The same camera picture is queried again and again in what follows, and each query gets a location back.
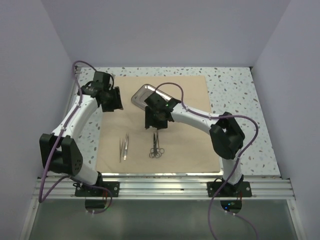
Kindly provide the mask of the steel instrument tray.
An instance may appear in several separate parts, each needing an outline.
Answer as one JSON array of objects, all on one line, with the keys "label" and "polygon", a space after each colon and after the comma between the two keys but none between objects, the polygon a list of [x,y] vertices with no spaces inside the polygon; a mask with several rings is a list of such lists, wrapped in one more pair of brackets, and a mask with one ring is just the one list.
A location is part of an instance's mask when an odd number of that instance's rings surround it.
[{"label": "steel instrument tray", "polygon": [[155,86],[150,84],[144,84],[142,85],[137,92],[131,97],[131,103],[138,107],[141,110],[145,110],[147,103],[145,100],[149,98],[151,95],[153,95],[153,98],[156,100],[164,100],[165,102],[168,102],[173,97],[165,93],[164,91],[160,89],[156,89]]}]

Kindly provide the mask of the steel surgical scissors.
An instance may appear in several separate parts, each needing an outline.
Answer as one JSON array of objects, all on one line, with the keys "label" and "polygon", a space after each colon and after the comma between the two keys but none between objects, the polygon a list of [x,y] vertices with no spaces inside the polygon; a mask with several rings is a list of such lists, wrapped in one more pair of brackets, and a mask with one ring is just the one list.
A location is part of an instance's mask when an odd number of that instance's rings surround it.
[{"label": "steel surgical scissors", "polygon": [[155,147],[154,147],[154,149],[155,149],[154,150],[155,158],[160,158],[165,153],[165,150],[162,147],[160,147],[158,130],[155,132]]}]

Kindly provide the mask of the steel forceps with rings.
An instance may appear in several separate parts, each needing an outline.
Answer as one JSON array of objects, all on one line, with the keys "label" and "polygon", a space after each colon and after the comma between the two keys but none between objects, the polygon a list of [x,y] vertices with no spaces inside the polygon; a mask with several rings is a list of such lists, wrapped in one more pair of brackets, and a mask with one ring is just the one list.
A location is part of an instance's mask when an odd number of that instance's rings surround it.
[{"label": "steel forceps with rings", "polygon": [[152,148],[150,149],[149,157],[150,158],[156,158],[157,155],[158,155],[157,139],[156,139],[156,134],[153,133],[153,145],[152,145]]}]

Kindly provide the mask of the beige surgical cloth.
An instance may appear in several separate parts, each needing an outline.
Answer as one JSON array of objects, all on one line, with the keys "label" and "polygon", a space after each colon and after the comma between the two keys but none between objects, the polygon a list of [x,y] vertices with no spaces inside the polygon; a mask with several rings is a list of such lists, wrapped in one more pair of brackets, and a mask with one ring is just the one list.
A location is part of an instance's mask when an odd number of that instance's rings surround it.
[{"label": "beige surgical cloth", "polygon": [[[144,85],[159,87],[192,108],[211,112],[206,78],[200,76],[117,76],[123,110],[102,115],[96,170],[102,173],[218,173],[219,156],[210,136],[192,126],[169,122],[159,130],[160,158],[150,158],[154,129],[145,129],[145,113],[131,103],[132,96]],[[127,158],[123,160],[126,134],[129,134]],[[120,160],[120,139],[123,139]]]}]

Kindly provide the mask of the steel tweezers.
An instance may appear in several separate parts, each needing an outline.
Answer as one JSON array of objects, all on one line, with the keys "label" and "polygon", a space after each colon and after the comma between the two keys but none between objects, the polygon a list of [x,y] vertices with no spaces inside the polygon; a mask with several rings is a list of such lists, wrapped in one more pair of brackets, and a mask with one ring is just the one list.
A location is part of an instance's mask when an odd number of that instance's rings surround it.
[{"label": "steel tweezers", "polygon": [[123,156],[123,139],[119,139],[119,162],[122,162],[122,157]]},{"label": "steel tweezers", "polygon": [[128,154],[128,145],[129,145],[129,134],[126,134],[125,141],[124,141],[124,149],[123,149],[123,160],[127,159]]}]

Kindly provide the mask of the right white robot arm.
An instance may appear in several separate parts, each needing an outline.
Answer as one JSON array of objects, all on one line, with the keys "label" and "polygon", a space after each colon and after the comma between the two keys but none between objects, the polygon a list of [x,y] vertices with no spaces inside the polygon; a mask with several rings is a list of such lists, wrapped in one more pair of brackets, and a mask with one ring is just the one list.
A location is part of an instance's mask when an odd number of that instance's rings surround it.
[{"label": "right white robot arm", "polygon": [[182,103],[146,106],[144,111],[146,129],[166,129],[168,122],[176,122],[208,134],[214,152],[222,159],[222,191],[232,197],[241,190],[244,177],[238,157],[244,145],[245,135],[230,113],[211,114]]}]

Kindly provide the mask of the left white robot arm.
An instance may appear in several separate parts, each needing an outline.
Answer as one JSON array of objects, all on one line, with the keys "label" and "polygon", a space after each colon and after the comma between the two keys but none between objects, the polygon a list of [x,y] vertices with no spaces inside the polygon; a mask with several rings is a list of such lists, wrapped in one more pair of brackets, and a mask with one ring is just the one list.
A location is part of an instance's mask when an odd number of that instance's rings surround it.
[{"label": "left white robot arm", "polygon": [[70,111],[62,123],[51,133],[44,133],[39,139],[42,165],[42,177],[49,171],[65,174],[86,185],[92,196],[103,193],[104,184],[98,180],[99,173],[85,163],[77,145],[80,133],[92,114],[101,108],[103,112],[122,110],[120,88],[118,86],[103,90],[102,88],[84,88],[86,93],[78,93]]}]

